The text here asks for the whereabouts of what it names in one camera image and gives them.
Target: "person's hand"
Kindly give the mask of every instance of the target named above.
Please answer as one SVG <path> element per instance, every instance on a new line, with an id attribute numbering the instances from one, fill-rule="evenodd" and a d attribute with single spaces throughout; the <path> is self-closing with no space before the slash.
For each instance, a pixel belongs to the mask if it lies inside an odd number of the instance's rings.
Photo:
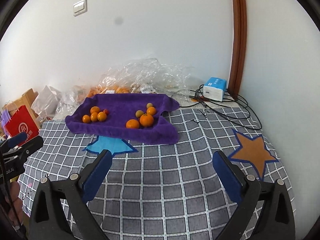
<path id="1" fill-rule="evenodd" d="M 22 200 L 18 198 L 19 196 L 19 192 L 20 192 L 20 185 L 18 182 L 14 181 L 11 182 L 10 185 L 10 196 L 12 198 L 13 201 L 13 206 L 16 209 L 18 218 L 20 220 L 20 223 L 22 223 L 22 218 L 23 218 L 23 210 L 22 210 Z M 10 205 L 10 201 L 8 199 L 8 197 L 5 198 L 5 200 L 9 203 Z M 9 213 L 8 213 L 8 217 L 11 220 L 11 223 L 15 226 L 19 225 L 16 216 L 14 215 L 13 209 L 10 209 Z"/>

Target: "gray plaid bed sheet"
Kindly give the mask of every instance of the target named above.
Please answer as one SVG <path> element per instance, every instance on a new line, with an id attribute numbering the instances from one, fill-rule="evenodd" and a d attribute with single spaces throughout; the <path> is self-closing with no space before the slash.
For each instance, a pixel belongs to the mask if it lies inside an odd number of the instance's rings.
<path id="1" fill-rule="evenodd" d="M 218 109 L 243 117 L 240 108 Z M 116 155 L 95 199 L 88 203 L 92 215 L 110 240 L 206 240 L 215 239 L 237 205 L 228 198 L 212 166 L 212 154 L 222 150 L 227 156 L 239 146 L 232 129 L 250 137 L 261 132 L 247 130 L 217 114 L 204 117 L 196 109 L 172 111 L 165 118 L 179 133 L 175 145 L 146 145 L 129 141 L 138 152 Z M 254 126 L 252 119 L 241 124 Z M 96 136 L 73 134 L 64 122 L 46 122 L 40 135 L 44 146 L 26 162 L 20 176 L 20 197 L 31 212 L 39 180 L 66 179 L 80 172 L 96 158 L 83 151 Z M 280 160 L 264 136 L 268 150 Z M 257 177 L 248 163 L 237 164 L 245 174 Z M 283 179 L 295 212 L 292 187 L 280 162 L 268 163 L 264 181 Z M 250 237 L 263 201 L 258 202 L 242 239 Z M 81 237 L 67 201 L 62 202 L 73 234 Z"/>

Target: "shopping bag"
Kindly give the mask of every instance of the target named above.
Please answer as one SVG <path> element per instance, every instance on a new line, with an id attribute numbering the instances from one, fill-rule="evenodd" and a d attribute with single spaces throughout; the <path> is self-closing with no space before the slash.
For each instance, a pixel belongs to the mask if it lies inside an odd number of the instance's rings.
<path id="1" fill-rule="evenodd" d="M 39 135 L 38 127 L 33 121 L 25 105 L 19 107 L 4 127 L 7 129 L 11 137 L 21 132 L 25 132 L 27 134 L 27 139 L 18 146 L 21 146 L 30 139 Z"/>
<path id="2" fill-rule="evenodd" d="M 1 114 L 1 127 L 2 127 L 4 134 L 6 136 L 9 136 L 10 134 L 8 133 L 7 129 L 4 128 L 4 126 L 10 121 L 10 118 L 11 118 L 10 113 L 8 112 L 7 109 L 4 109 Z"/>

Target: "label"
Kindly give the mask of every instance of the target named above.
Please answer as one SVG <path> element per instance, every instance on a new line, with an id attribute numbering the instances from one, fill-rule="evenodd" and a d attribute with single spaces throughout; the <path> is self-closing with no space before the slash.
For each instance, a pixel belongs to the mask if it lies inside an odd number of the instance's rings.
<path id="1" fill-rule="evenodd" d="M 19 132 L 28 132 L 28 126 L 25 122 L 22 122 L 21 124 L 19 124 Z"/>
<path id="2" fill-rule="evenodd" d="M 9 174 L 10 172 L 13 172 L 14 171 L 14 168 L 9 168 L 6 172 L 6 174 Z"/>
<path id="3" fill-rule="evenodd" d="M 140 88 L 140 91 L 142 94 L 150 94 L 150 93 L 155 92 L 155 90 L 153 89 L 152 86 Z"/>

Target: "screw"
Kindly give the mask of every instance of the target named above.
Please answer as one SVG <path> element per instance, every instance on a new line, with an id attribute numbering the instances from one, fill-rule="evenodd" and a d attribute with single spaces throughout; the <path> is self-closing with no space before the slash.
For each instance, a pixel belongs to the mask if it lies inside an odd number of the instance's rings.
<path id="1" fill-rule="evenodd" d="M 256 178 L 255 178 L 255 176 L 249 174 L 249 175 L 247 175 L 247 179 L 250 181 L 254 181 Z"/>
<path id="2" fill-rule="evenodd" d="M 284 185 L 284 181 L 283 181 L 282 179 L 278 179 L 277 182 L 278 182 L 278 184 L 281 185 L 281 186 Z"/>
<path id="3" fill-rule="evenodd" d="M 47 177 L 43 177 L 43 178 L 40 180 L 41 183 L 46 183 L 47 181 L 48 181 Z"/>
<path id="4" fill-rule="evenodd" d="M 75 180 L 75 179 L 78 179 L 79 175 L 77 173 L 73 173 L 70 175 L 70 179 L 71 180 Z"/>

